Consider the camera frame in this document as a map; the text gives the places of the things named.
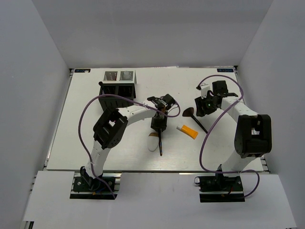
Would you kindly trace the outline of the black powder brush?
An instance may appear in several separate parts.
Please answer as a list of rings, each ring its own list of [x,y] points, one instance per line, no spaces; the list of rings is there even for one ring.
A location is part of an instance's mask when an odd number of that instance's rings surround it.
[[[158,133],[158,145],[159,145],[159,152],[160,152],[160,156],[163,156],[163,149],[162,149],[162,130],[158,129],[157,131]]]

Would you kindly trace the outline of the white beige makeup sponge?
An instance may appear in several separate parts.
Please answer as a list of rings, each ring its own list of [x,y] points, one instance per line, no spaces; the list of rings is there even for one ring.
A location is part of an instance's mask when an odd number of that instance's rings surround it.
[[[150,152],[154,152],[159,147],[159,136],[157,132],[152,132],[148,135],[147,147]]]

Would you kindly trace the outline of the orange cream tube white cap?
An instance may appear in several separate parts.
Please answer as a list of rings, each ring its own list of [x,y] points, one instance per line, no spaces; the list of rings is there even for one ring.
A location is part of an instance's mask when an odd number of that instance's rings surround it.
[[[196,139],[196,137],[198,136],[198,132],[197,131],[189,128],[186,125],[177,126],[176,129],[181,131],[181,132],[183,132],[183,133],[185,133],[186,135],[188,135],[192,139]]]

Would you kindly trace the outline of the clear small bottle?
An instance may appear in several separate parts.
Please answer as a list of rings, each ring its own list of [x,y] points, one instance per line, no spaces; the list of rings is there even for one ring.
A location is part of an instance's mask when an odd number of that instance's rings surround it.
[[[133,75],[129,71],[121,71],[120,81],[132,81]]]

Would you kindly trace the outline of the slim black makeup brush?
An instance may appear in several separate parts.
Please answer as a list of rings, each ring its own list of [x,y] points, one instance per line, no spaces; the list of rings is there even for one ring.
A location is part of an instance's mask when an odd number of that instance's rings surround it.
[[[104,94],[104,86],[103,86],[103,82],[102,82],[102,81],[100,81],[98,84],[99,84],[99,86],[100,86],[100,92],[99,92],[99,95]]]

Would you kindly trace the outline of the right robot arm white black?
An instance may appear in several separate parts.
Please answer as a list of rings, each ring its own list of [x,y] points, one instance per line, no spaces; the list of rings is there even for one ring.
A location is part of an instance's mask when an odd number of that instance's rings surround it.
[[[258,114],[246,106],[243,103],[244,92],[242,90],[239,94],[229,92],[226,81],[216,81],[211,86],[200,82],[196,88],[201,92],[200,97],[195,99],[197,116],[203,117],[218,109],[222,110],[204,137],[201,156],[208,137],[225,114],[236,122],[234,151],[214,171],[213,184],[220,190],[227,190],[250,162],[271,151],[271,117],[267,114]]]

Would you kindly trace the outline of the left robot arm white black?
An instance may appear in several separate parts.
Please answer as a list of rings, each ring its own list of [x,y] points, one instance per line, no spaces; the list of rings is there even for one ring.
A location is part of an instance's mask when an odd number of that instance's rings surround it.
[[[109,106],[105,109],[93,127],[93,150],[89,152],[81,136],[81,123],[89,105],[96,99],[106,96],[111,97],[110,94],[102,94],[90,100],[85,106],[78,124],[79,139],[89,157],[88,164],[80,168],[80,174],[90,191],[107,187],[112,192],[108,182],[102,178],[103,166],[110,150],[120,143],[125,129],[129,125],[151,118],[151,129],[157,134],[160,155],[162,155],[161,137],[162,132],[167,128],[167,118],[170,117],[168,113],[174,105],[178,105],[169,94],[162,97],[151,96],[142,103],[114,95],[113,97],[123,99],[132,105],[123,108]]]

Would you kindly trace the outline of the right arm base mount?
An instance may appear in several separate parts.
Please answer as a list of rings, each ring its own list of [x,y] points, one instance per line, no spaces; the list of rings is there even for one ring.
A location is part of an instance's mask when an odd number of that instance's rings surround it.
[[[240,176],[225,177],[223,174],[200,176],[195,177],[194,184],[199,187],[201,203],[245,202]]]

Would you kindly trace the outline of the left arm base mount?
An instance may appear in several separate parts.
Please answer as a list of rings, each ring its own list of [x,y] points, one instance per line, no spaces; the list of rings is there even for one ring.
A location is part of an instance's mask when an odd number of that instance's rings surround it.
[[[117,196],[120,189],[121,174],[105,173],[102,178],[111,188],[114,195]],[[94,184],[93,187],[89,187],[79,172],[74,173],[70,199],[115,200],[103,182],[97,180],[97,184]]]

